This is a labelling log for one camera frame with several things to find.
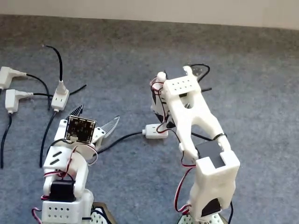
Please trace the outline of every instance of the circuit board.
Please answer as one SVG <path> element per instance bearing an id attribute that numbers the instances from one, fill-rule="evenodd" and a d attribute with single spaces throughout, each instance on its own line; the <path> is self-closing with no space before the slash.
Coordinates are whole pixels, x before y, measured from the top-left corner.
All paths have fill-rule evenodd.
<path id="1" fill-rule="evenodd" d="M 78 142 L 90 144 L 96 121 L 77 116 L 69 116 L 64 138 L 76 139 Z"/>

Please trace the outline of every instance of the gray carpet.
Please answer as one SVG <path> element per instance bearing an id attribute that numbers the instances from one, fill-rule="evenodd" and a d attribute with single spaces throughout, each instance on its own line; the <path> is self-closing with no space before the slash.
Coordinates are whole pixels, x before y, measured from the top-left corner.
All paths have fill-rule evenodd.
<path id="1" fill-rule="evenodd" d="M 0 16 L 0 66 L 41 77 L 54 92 L 59 49 L 64 81 L 72 91 L 49 131 L 81 103 L 83 116 L 105 124 L 121 120 L 111 140 L 157 123 L 150 111 L 149 81 L 162 70 L 183 75 L 186 63 L 207 63 L 211 72 L 202 87 L 212 113 L 229 136 L 241 161 L 233 198 L 234 224 L 295 223 L 298 218 L 299 32 L 141 21 L 108 21 Z M 13 80 L 11 88 L 44 92 L 37 81 Z M 5 93 L 0 96 L 0 132 L 7 122 Z M 41 207 L 43 171 L 38 154 L 51 112 L 47 100 L 20 102 L 5 144 L 0 171 L 0 223 L 35 223 L 30 210 Z M 106 202 L 120 224 L 174 224 L 179 214 L 173 197 L 183 175 L 178 143 L 135 136 L 103 153 L 90 168 L 86 187 Z M 193 177 L 182 189 L 188 198 Z M 229 210 L 223 213 L 226 217 Z"/>

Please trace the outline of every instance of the wire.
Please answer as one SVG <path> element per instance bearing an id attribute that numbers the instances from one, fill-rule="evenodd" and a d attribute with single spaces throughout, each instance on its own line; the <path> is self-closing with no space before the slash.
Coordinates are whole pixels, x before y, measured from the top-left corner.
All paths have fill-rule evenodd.
<path id="1" fill-rule="evenodd" d="M 217 138 L 219 138 L 219 137 L 221 137 L 221 136 L 226 136 L 226 137 L 227 137 L 227 135 L 226 135 L 225 133 L 220 133 L 220 134 L 216 135 L 216 136 L 213 138 L 213 140 L 216 140 Z"/>
<path id="2" fill-rule="evenodd" d="M 194 132 L 191 132 L 191 135 L 195 136 L 195 137 L 198 137 L 198 138 L 201 138 L 203 140 L 207 140 L 207 141 L 212 141 L 212 139 L 208 138 L 208 137 L 205 137 L 205 136 L 202 136 L 200 134 L 196 134 Z"/>
<path id="3" fill-rule="evenodd" d="M 211 87 L 209 87 L 209 88 L 206 88 L 206 89 L 202 89 L 202 90 L 201 90 L 201 92 L 207 92 L 207 91 L 210 91 L 210 90 L 212 90 L 212 88 L 211 88 Z"/>
<path id="4" fill-rule="evenodd" d="M 184 164 L 183 158 L 184 158 L 184 151 L 183 151 L 182 158 L 181 158 L 181 164 L 183 167 L 192 167 L 192 168 L 196 167 L 196 164 L 191 164 L 191 165 Z"/>
<path id="5" fill-rule="evenodd" d="M 35 207 L 31 210 L 31 214 L 32 214 L 33 218 L 38 222 L 38 224 L 42 224 L 41 219 L 36 215 L 36 211 L 42 211 L 42 210 L 38 209 L 37 207 Z"/>
<path id="6" fill-rule="evenodd" d="M 228 219 L 228 224 L 230 224 L 230 222 L 232 221 L 233 215 L 234 215 L 233 202 L 230 202 L 230 216 L 229 216 L 229 219 Z"/>
<path id="7" fill-rule="evenodd" d="M 5 143 L 5 139 L 6 139 L 8 131 L 9 131 L 9 128 L 11 126 L 11 123 L 13 122 L 13 117 L 12 116 L 13 116 L 12 113 L 8 114 L 8 117 L 9 117 L 8 126 L 7 126 L 7 128 L 4 132 L 4 135 L 3 135 L 2 141 L 1 141 L 1 149 L 0 149 L 0 167 L 1 167 L 1 169 L 3 169 L 3 167 L 4 167 L 4 155 L 3 155 L 3 153 L 4 153 L 4 143 Z"/>
<path id="8" fill-rule="evenodd" d="M 207 68 L 207 71 L 197 79 L 197 82 L 199 83 L 207 74 L 209 74 L 211 68 L 210 66 L 206 65 L 206 64 L 191 64 L 190 67 L 194 67 L 194 66 L 204 66 Z"/>
<path id="9" fill-rule="evenodd" d="M 26 76 L 35 78 L 35 79 L 37 79 L 38 81 L 40 81 L 40 82 L 44 85 L 47 94 L 48 94 L 48 95 L 50 94 L 49 89 L 48 89 L 48 86 L 47 86 L 47 84 L 46 84 L 43 80 L 41 80 L 39 77 L 36 77 L 36 76 L 34 76 L 34 75 L 31 75 L 31 74 L 26 74 Z M 48 96 L 48 111 L 50 110 L 50 106 L 51 106 L 51 101 L 50 101 L 50 96 Z"/>
<path id="10" fill-rule="evenodd" d="M 124 140 L 124 139 L 126 139 L 126 138 L 128 138 L 128 137 L 131 137 L 131 136 L 133 136 L 133 135 L 137 135 L 137 134 L 142 134 L 142 132 L 135 132 L 135 133 L 127 134 L 127 135 L 125 135 L 125 136 L 119 138 L 119 139 L 116 140 L 115 142 L 111 143 L 109 146 L 105 147 L 104 149 L 98 151 L 97 154 L 101 154 L 101 153 L 103 153 L 103 152 L 109 150 L 109 149 L 112 148 L 113 146 L 115 146 L 115 145 L 116 145 L 117 143 L 119 143 L 120 141 L 122 141 L 122 140 Z"/>
<path id="11" fill-rule="evenodd" d="M 191 167 L 191 168 L 187 169 L 187 171 L 185 172 L 184 176 L 182 177 L 180 183 L 178 184 L 178 188 L 177 188 L 176 194 L 175 194 L 175 196 L 174 196 L 174 209 L 175 209 L 177 212 L 183 212 L 184 210 L 186 210 L 186 208 L 191 207 L 190 204 L 185 204 L 183 207 L 181 207 L 180 209 L 178 209 L 178 196 L 179 196 L 179 192 L 181 191 L 181 188 L 182 188 L 182 185 L 183 185 L 183 182 L 184 182 L 186 176 L 188 175 L 188 173 L 189 173 L 193 168 L 194 168 L 194 167 Z"/>
<path id="12" fill-rule="evenodd" d="M 48 98 L 53 97 L 51 94 L 46 94 L 46 93 L 33 93 L 34 96 L 46 96 Z"/>
<path id="13" fill-rule="evenodd" d="M 50 45 L 43 45 L 43 47 L 51 48 L 56 52 L 58 59 L 59 59 L 59 80 L 62 81 L 63 67 L 62 67 L 62 59 L 61 59 L 59 51 Z"/>
<path id="14" fill-rule="evenodd" d="M 48 152 L 49 152 L 51 146 L 56 145 L 56 143 L 58 143 L 58 142 L 60 142 L 60 141 L 63 141 L 64 143 L 69 144 L 69 145 L 71 145 L 71 144 L 74 143 L 74 141 L 69 142 L 69 141 L 67 141 L 66 139 L 58 139 L 58 140 L 52 142 L 52 144 L 49 146 L 49 148 L 48 148 L 48 150 L 47 150 L 47 154 L 48 154 Z"/>
<path id="15" fill-rule="evenodd" d="M 77 89 L 77 90 L 71 92 L 71 93 L 70 93 L 70 96 L 73 95 L 73 94 L 75 94 L 75 93 L 77 93 L 77 92 L 79 92 L 80 90 L 84 89 L 86 86 L 87 86 L 87 85 L 85 84 L 85 85 L 83 85 L 82 87 L 80 87 L 79 89 Z"/>
<path id="16" fill-rule="evenodd" d="M 57 112 L 54 111 L 54 112 L 53 112 L 53 115 L 52 115 L 52 117 L 51 117 L 51 119 L 50 119 L 50 121 L 49 121 L 49 123 L 48 123 L 48 125 L 47 125 L 46 131 L 45 131 L 45 133 L 44 133 L 44 135 L 43 135 L 41 151 L 40 151 L 40 154 L 39 154 L 39 167 L 40 167 L 40 168 L 42 168 L 42 166 L 43 166 L 43 147 L 44 147 L 44 145 L 45 145 L 45 141 L 46 141 L 46 137 L 47 137 L 48 131 L 49 131 L 49 129 L 50 129 L 50 126 L 51 126 L 51 124 L 52 124 L 52 122 L 53 122 L 53 120 L 54 120 L 56 114 L 57 114 Z"/>

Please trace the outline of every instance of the white connector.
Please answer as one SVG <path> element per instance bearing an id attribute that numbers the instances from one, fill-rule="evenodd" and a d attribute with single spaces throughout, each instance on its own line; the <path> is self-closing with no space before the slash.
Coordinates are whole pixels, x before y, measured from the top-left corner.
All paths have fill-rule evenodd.
<path id="1" fill-rule="evenodd" d="M 8 89 L 13 77 L 26 76 L 25 72 L 20 72 L 9 67 L 1 67 L 0 70 L 0 89 Z"/>
<path id="2" fill-rule="evenodd" d="M 159 127 L 159 125 L 160 124 L 146 125 L 145 129 L 142 130 L 142 134 L 145 135 L 147 139 L 166 139 L 168 137 L 168 131 L 158 133 L 157 127 Z"/>
<path id="3" fill-rule="evenodd" d="M 8 113 L 15 113 L 19 108 L 19 100 L 33 96 L 32 92 L 20 92 L 17 90 L 6 90 L 5 108 Z"/>
<path id="4" fill-rule="evenodd" d="M 64 82 L 59 81 L 51 103 L 51 107 L 54 109 L 54 111 L 63 111 L 69 96 L 70 92 L 65 87 Z"/>

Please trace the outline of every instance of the black cable tie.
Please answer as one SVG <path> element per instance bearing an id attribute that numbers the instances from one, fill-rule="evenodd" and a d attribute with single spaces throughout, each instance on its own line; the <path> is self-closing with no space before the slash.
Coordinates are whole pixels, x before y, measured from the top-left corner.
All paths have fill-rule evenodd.
<path id="1" fill-rule="evenodd" d="M 213 140 L 216 140 L 217 138 L 219 138 L 220 136 L 223 136 L 223 135 L 225 135 L 226 137 L 228 137 L 227 134 L 225 134 L 225 133 L 220 133 L 220 134 L 216 135 L 216 136 L 213 138 Z"/>

